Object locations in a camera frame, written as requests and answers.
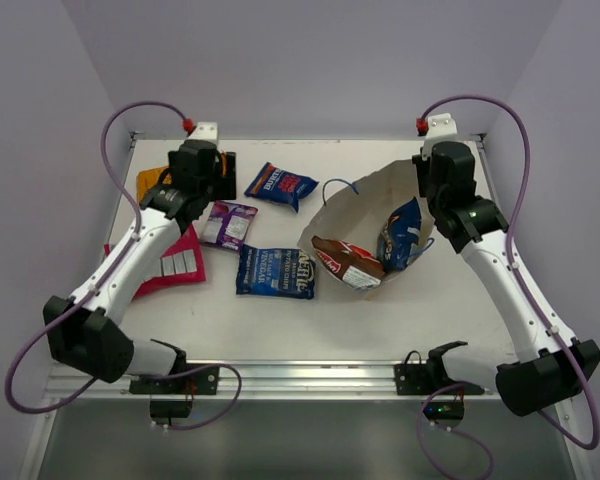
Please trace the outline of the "brown snack packet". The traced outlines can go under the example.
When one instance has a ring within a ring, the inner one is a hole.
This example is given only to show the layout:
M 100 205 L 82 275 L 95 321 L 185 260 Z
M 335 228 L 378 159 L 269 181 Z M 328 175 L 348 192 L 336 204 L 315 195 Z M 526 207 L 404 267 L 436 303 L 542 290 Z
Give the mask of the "brown snack packet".
M 311 238 L 311 244 L 317 258 L 329 273 L 355 290 L 374 289 L 386 275 L 381 262 L 361 247 L 316 235 Z

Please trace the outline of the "purple candy packet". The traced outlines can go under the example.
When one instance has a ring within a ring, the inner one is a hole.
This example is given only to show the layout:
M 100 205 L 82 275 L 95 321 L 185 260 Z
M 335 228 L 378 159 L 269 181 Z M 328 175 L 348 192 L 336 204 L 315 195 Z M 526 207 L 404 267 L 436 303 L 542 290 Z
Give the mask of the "purple candy packet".
M 257 213 L 256 207 L 215 201 L 200 239 L 206 245 L 239 252 Z

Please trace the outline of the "blue checkered paper bag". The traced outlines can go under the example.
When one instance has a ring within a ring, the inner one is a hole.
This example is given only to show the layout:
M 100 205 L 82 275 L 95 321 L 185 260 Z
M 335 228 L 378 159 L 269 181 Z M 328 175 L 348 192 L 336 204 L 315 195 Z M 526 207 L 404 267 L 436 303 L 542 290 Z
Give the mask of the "blue checkered paper bag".
M 324 198 L 323 205 L 302 231 L 298 247 L 317 262 L 317 269 L 326 275 L 329 284 L 340 285 L 353 298 L 370 300 L 411 270 L 390 273 L 373 288 L 348 286 L 319 260 L 311 239 L 319 236 L 343 240 L 375 253 L 385 221 L 397 208 L 411 200 L 417 201 L 421 213 L 419 240 L 408 260 L 409 264 L 413 264 L 433 245 L 433 218 L 426 201 L 419 197 L 417 171 L 410 160 L 393 161 L 353 182 L 346 182 L 343 189 Z

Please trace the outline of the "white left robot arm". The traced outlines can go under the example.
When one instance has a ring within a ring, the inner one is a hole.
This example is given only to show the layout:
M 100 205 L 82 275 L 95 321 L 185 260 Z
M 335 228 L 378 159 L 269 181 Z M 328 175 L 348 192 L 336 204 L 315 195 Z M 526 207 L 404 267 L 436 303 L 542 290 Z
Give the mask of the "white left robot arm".
M 152 378 L 165 392 L 188 379 L 184 353 L 156 340 L 133 340 L 120 322 L 144 277 L 197 220 L 207 205 L 236 197 L 236 155 L 211 141 L 185 140 L 137 203 L 138 217 L 91 279 L 69 298 L 43 308 L 46 338 L 57 362 L 97 380 Z

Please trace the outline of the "blue white snack packet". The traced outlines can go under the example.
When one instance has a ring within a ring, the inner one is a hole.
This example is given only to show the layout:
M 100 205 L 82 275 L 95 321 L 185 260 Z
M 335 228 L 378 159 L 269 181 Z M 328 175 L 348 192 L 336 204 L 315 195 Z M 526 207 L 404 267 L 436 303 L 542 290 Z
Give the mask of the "blue white snack packet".
M 302 250 L 244 245 L 236 275 L 236 294 L 311 300 L 315 262 Z

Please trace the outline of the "dark blue snack packet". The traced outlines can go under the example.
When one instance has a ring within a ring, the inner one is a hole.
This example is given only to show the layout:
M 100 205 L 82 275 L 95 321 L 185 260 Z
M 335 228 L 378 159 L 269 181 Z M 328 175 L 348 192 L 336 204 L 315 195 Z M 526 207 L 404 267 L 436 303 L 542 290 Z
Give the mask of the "dark blue snack packet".
M 422 214 L 416 198 L 396 208 L 376 242 L 376 258 L 387 273 L 405 270 L 418 255 Z

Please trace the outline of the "pink snack packet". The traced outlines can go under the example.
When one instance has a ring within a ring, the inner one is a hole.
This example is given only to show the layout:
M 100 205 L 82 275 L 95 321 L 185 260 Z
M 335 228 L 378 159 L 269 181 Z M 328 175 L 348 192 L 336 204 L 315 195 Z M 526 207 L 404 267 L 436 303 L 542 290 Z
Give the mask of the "pink snack packet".
M 190 226 L 145 272 L 133 299 L 166 288 L 204 283 L 206 271 L 198 235 Z

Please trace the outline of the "small blue snack packet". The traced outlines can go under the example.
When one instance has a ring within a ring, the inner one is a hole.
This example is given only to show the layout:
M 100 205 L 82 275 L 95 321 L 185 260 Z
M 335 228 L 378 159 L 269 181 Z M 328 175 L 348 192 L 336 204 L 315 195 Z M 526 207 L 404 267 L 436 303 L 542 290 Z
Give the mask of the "small blue snack packet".
M 311 177 L 298 175 L 266 162 L 246 188 L 244 195 L 288 205 L 298 213 L 300 201 L 308 197 L 318 184 Z

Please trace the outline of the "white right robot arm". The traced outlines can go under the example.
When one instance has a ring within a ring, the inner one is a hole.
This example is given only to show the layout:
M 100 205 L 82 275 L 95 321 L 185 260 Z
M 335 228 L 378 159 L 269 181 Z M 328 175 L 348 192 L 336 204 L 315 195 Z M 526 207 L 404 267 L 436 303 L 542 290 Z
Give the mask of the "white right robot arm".
M 497 363 L 465 341 L 447 343 L 430 352 L 429 387 L 444 393 L 464 381 L 495 390 L 517 416 L 579 394 L 577 375 L 592 376 L 600 349 L 592 340 L 579 340 L 555 314 L 515 248 L 507 245 L 504 216 L 476 192 L 470 148 L 458 141 L 428 140 L 413 162 L 435 227 L 482 282 L 516 356 L 511 363 Z

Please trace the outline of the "orange snack packet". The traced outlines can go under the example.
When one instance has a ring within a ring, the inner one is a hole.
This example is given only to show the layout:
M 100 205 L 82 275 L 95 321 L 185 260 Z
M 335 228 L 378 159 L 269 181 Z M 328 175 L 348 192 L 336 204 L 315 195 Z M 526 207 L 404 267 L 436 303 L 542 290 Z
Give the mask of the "orange snack packet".
M 136 176 L 136 201 L 141 203 L 146 193 L 160 182 L 161 175 L 167 170 L 166 166 L 142 170 Z

